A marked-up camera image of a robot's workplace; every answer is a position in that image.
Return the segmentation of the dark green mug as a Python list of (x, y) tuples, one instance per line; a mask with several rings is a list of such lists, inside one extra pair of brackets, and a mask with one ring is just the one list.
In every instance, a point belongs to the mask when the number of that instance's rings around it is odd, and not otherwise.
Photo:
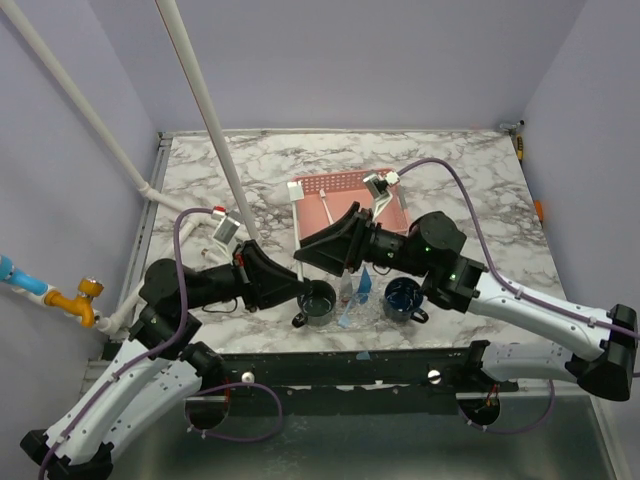
[(299, 313), (292, 319), (294, 328), (323, 327), (334, 318), (337, 297), (333, 286), (324, 280), (312, 280), (309, 287), (297, 299)]

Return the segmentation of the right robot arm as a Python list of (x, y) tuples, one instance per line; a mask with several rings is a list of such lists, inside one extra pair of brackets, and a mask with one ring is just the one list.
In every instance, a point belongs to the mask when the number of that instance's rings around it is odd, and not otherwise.
[(630, 399), (639, 341), (632, 308), (588, 307), (527, 288), (503, 277), (492, 262), (463, 256), (465, 242), (441, 211), (419, 217), (400, 234), (354, 203), (335, 223), (299, 240), (294, 257), (335, 276), (370, 263), (420, 277), (422, 294), (438, 308), (491, 317), (541, 337), (534, 344), (486, 345), (459, 370), (471, 391), (495, 380), (533, 378), (575, 383), (606, 400)]

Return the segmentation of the dark blue mug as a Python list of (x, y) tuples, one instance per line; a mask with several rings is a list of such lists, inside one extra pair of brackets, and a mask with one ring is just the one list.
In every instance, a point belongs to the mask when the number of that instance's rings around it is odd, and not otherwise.
[(384, 290), (384, 314), (387, 319), (396, 323), (414, 321), (425, 324), (429, 321), (429, 315), (422, 309), (424, 298), (416, 281), (408, 277), (395, 278)]

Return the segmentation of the white toothpaste tube red cap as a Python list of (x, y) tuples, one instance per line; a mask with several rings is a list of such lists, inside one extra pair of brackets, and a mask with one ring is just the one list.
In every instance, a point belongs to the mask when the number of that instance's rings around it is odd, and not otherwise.
[(353, 282), (349, 271), (344, 271), (338, 289), (338, 299), (343, 305), (347, 305), (353, 296)]

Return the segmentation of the blue toothpaste tube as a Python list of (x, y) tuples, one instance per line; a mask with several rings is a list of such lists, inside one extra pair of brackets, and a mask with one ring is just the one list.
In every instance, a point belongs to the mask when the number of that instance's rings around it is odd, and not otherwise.
[(372, 289), (371, 275), (366, 267), (362, 268), (360, 280), (356, 289), (357, 295), (368, 295)]

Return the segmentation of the light blue toothbrush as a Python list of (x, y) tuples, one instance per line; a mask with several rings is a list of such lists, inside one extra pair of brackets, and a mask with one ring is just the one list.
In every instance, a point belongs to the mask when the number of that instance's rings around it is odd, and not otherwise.
[(354, 308), (358, 305), (365, 304), (369, 299), (369, 295), (366, 293), (355, 293), (351, 299), (347, 302), (346, 307), (338, 320), (338, 326), (346, 329), (351, 325), (350, 314)]

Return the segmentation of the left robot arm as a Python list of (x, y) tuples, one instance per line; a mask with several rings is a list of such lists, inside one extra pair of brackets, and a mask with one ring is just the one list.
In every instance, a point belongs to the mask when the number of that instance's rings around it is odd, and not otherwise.
[(140, 290), (146, 304), (111, 364), (60, 420), (22, 439), (39, 478), (106, 479), (131, 442), (173, 406), (226, 386), (222, 358), (193, 340), (202, 324), (192, 309), (240, 299), (255, 312), (309, 289), (308, 279), (253, 240), (238, 245), (231, 262), (202, 271), (178, 258), (154, 262)]

